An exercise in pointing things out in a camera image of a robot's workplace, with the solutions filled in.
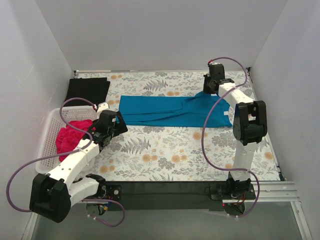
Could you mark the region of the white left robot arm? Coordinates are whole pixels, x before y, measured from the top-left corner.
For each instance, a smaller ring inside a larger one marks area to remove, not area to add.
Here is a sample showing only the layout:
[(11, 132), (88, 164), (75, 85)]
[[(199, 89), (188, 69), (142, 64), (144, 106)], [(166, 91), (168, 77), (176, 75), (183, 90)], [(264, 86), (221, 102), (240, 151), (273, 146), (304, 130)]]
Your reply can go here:
[(120, 111), (102, 110), (75, 147), (74, 153), (69, 153), (48, 173), (39, 173), (34, 177), (30, 211), (60, 223), (79, 201), (90, 196), (95, 200), (103, 199), (107, 193), (103, 177), (96, 174), (88, 174), (81, 180), (76, 180), (76, 177), (112, 138), (127, 131)]

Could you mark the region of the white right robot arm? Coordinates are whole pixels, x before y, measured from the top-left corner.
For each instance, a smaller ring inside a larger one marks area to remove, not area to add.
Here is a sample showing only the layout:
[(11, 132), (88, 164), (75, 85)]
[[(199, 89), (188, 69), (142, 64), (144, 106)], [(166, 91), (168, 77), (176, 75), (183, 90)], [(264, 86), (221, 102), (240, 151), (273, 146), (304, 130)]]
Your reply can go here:
[(266, 104), (262, 100), (253, 100), (238, 89), (232, 79), (225, 77), (221, 63), (210, 61), (208, 68), (208, 73), (204, 75), (203, 92), (216, 94), (219, 96), (217, 103), (225, 100), (234, 110), (235, 159), (218, 193), (237, 199), (251, 190), (250, 170), (254, 151), (268, 131)]

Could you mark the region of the blue t shirt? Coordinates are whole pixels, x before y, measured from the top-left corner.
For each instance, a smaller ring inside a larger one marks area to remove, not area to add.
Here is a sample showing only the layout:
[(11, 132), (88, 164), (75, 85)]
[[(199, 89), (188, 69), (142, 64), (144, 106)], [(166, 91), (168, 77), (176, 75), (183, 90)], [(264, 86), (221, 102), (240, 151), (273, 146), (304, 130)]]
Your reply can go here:
[(125, 96), (119, 111), (129, 126), (200, 128), (219, 97), (203, 93), (195, 96)]

